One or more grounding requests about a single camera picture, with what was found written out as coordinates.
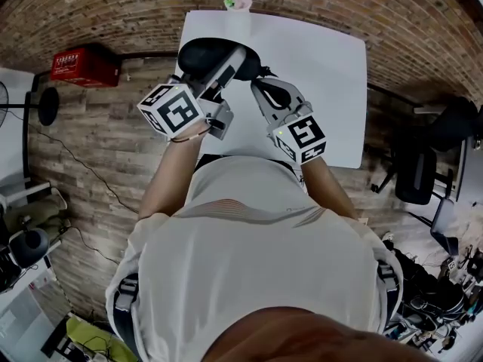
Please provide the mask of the person's black shorts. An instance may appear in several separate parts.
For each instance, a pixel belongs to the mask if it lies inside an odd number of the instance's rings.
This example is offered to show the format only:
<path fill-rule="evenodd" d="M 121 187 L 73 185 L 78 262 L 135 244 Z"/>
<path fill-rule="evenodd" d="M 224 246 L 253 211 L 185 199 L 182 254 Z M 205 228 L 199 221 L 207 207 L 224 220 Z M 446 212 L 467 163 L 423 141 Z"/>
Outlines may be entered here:
<path fill-rule="evenodd" d="M 204 167 L 205 165 L 208 165 L 216 160 L 219 160 L 221 158 L 225 158 L 225 155 L 211 155 L 211 154 L 204 154 L 201 156 L 201 158 L 198 160 L 197 165 L 195 166 L 195 171 L 199 170 L 200 168 Z"/>

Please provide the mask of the person's white shirt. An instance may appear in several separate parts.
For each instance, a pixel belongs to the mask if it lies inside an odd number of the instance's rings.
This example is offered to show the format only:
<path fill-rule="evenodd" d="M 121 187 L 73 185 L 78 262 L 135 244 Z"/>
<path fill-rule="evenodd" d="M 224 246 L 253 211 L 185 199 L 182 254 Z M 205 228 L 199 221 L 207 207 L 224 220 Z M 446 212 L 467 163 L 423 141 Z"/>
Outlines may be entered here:
<path fill-rule="evenodd" d="M 318 206 L 286 167 L 232 156 L 197 170 L 173 216 L 142 219 L 106 290 L 122 281 L 144 362 L 201 362 L 215 340 L 265 308 L 299 308 L 382 333 L 402 299 L 394 254 L 358 221 Z"/>

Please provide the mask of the white flower vase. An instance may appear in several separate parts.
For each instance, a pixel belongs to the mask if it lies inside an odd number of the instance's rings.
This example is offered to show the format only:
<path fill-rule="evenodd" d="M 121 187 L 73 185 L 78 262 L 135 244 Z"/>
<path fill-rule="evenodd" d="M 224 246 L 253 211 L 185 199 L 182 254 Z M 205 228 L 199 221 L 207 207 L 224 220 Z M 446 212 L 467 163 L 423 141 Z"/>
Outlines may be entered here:
<path fill-rule="evenodd" d="M 226 36 L 238 42 L 250 38 L 253 0 L 224 0 L 226 8 Z"/>

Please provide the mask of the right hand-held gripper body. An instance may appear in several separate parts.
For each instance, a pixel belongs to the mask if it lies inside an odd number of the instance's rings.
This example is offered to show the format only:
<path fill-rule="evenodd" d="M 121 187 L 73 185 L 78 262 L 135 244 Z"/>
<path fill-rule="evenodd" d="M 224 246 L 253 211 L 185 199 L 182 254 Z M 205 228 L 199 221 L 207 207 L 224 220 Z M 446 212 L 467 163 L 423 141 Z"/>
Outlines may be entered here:
<path fill-rule="evenodd" d="M 310 103 L 295 105 L 294 109 L 269 109 L 266 121 L 267 158 L 305 164 L 324 153 L 326 136 Z"/>

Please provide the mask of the black standing fan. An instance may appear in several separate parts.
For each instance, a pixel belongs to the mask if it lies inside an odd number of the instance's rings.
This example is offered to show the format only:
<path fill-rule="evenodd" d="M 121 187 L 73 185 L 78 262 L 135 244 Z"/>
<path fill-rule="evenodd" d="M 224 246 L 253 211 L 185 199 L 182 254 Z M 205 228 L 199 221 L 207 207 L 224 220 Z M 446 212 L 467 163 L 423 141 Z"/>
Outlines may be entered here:
<path fill-rule="evenodd" d="M 54 123 L 60 105 L 60 97 L 54 87 L 48 87 L 42 92 L 38 104 L 31 104 L 30 92 L 26 93 L 24 104 L 10 104 L 9 94 L 6 86 L 0 81 L 0 109 L 36 109 L 38 119 L 43 126 L 50 126 Z"/>

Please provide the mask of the red plastic crate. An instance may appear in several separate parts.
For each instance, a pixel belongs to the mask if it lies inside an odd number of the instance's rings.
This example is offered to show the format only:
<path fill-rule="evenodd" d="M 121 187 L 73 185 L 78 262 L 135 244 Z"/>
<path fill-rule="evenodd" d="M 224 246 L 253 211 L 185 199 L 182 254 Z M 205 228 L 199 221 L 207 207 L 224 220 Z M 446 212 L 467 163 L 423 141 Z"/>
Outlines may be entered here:
<path fill-rule="evenodd" d="M 116 87 L 121 60 L 106 50 L 76 48 L 54 56 L 50 79 L 80 87 Z"/>

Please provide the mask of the black pouch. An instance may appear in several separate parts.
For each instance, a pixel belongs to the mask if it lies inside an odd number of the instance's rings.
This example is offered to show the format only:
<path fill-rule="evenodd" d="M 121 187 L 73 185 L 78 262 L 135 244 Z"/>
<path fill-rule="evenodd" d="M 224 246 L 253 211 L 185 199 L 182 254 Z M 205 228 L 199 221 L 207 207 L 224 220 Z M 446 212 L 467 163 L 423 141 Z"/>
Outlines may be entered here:
<path fill-rule="evenodd" d="M 234 76 L 238 81 L 276 77 L 268 66 L 262 66 L 260 57 L 250 47 L 225 38 L 196 38 L 187 42 L 178 53 L 177 63 L 183 73 L 201 78 L 226 59 L 238 46 L 246 51 L 245 61 Z"/>

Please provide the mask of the black office chair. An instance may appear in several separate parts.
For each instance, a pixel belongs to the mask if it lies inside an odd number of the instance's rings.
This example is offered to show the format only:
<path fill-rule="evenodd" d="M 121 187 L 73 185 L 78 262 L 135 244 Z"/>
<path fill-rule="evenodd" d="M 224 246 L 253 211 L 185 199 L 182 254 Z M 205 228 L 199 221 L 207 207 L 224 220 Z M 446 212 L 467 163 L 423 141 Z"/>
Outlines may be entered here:
<path fill-rule="evenodd" d="M 436 171 L 437 152 L 446 152 L 462 143 L 476 131 L 478 110 L 474 102 L 457 97 L 435 120 L 424 126 L 404 127 L 397 131 L 389 145 L 389 154 L 366 145 L 365 151 L 389 164 L 381 184 L 371 191 L 381 193 L 396 178 L 395 196 L 406 203 L 426 205 L 433 194 L 436 179 L 446 185 L 453 179 L 450 171 L 444 176 Z"/>

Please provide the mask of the person's left forearm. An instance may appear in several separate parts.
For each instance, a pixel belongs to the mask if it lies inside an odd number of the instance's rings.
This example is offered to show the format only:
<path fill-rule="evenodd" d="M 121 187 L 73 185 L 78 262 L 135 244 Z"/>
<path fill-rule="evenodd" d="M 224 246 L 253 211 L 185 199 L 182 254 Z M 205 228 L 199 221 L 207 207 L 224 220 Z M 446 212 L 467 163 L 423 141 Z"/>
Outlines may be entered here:
<path fill-rule="evenodd" d="M 155 175 L 140 204 L 138 219 L 155 213 L 174 215 L 183 207 L 195 171 L 203 137 L 181 143 L 169 143 Z"/>

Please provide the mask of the yellow-green cloth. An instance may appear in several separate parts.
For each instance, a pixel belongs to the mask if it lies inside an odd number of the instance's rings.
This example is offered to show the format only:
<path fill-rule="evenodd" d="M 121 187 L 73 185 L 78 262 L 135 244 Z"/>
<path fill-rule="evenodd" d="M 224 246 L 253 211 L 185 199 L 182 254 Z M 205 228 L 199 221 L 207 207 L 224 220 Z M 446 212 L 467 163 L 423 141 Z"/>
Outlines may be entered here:
<path fill-rule="evenodd" d="M 88 362 L 138 362 L 138 357 L 116 334 L 76 316 L 67 320 L 66 334 L 88 356 Z"/>

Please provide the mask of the dark rounded device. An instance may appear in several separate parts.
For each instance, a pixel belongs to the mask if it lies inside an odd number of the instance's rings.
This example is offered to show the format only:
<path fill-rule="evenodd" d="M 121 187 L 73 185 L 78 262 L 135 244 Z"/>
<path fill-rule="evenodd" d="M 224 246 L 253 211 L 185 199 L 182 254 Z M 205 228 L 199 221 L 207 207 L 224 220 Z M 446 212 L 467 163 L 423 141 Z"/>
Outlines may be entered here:
<path fill-rule="evenodd" d="M 48 233 L 38 228 L 19 231 L 8 242 L 11 255 L 21 268 L 36 264 L 48 253 L 49 247 Z"/>

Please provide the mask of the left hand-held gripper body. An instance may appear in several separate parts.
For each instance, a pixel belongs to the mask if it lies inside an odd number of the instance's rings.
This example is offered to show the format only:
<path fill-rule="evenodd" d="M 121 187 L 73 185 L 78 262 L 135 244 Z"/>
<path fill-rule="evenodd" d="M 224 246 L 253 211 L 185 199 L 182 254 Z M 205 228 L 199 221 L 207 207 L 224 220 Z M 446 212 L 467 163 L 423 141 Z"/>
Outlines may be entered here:
<path fill-rule="evenodd" d="M 232 74 L 204 79 L 172 75 L 168 82 L 151 90 L 137 108 L 156 132 L 170 139 L 198 121 L 206 121 L 208 133 L 222 140 L 233 113 L 221 91 L 232 79 Z"/>

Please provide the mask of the person's right forearm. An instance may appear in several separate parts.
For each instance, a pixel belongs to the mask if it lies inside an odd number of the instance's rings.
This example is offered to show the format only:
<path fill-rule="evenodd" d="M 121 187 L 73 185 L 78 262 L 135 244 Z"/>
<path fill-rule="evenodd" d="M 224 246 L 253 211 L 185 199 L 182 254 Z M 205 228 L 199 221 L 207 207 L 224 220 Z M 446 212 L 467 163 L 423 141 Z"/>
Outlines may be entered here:
<path fill-rule="evenodd" d="M 308 195 L 339 216 L 358 219 L 354 204 L 321 157 L 301 165 Z"/>

